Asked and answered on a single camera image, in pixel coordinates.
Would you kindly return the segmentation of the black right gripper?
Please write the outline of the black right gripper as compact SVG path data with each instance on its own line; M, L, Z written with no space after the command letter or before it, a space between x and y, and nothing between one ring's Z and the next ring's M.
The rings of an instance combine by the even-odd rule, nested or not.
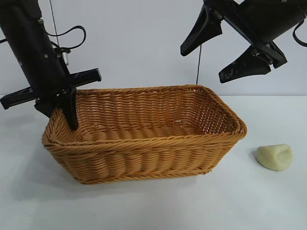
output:
M206 41L222 34L225 20L250 47L219 72L220 83L239 78L265 75L287 62L273 42L307 17L305 0L206 0L180 54L187 56Z

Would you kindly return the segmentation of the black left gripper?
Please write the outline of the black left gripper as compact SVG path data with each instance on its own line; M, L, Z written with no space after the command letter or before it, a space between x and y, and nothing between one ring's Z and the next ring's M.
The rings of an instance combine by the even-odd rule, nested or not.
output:
M4 109L35 99L35 109L48 118L62 95L62 111L71 130L78 129L76 87L101 81L98 69L71 74L62 57L62 48L53 48L48 34L36 20L2 23L10 45L29 87L1 98Z

